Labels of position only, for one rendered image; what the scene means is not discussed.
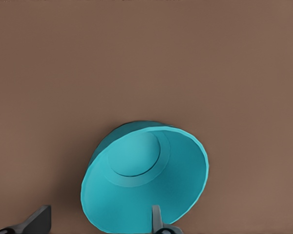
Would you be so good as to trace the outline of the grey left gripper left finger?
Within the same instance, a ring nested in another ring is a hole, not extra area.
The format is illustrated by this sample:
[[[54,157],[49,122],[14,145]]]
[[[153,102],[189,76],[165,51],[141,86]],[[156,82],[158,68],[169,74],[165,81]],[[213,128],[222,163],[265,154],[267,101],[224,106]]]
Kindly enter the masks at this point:
[[[0,229],[0,234],[49,234],[51,205],[42,205],[24,222]]]

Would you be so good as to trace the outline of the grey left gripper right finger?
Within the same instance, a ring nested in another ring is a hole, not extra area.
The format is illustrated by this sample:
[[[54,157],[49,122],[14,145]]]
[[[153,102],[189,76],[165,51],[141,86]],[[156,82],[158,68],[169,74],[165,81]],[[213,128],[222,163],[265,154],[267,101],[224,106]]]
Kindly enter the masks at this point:
[[[160,206],[153,205],[151,233],[152,234],[183,234],[183,231],[177,226],[164,223],[162,221]]]

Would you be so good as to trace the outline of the teal bowl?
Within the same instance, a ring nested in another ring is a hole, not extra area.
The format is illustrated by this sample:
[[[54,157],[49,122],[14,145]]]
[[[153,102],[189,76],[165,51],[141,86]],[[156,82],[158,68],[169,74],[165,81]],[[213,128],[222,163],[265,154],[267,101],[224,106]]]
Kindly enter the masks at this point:
[[[145,234],[152,207],[172,224],[198,201],[209,175],[203,144],[189,132],[156,121],[133,121],[106,135],[89,161],[80,200],[100,231]]]

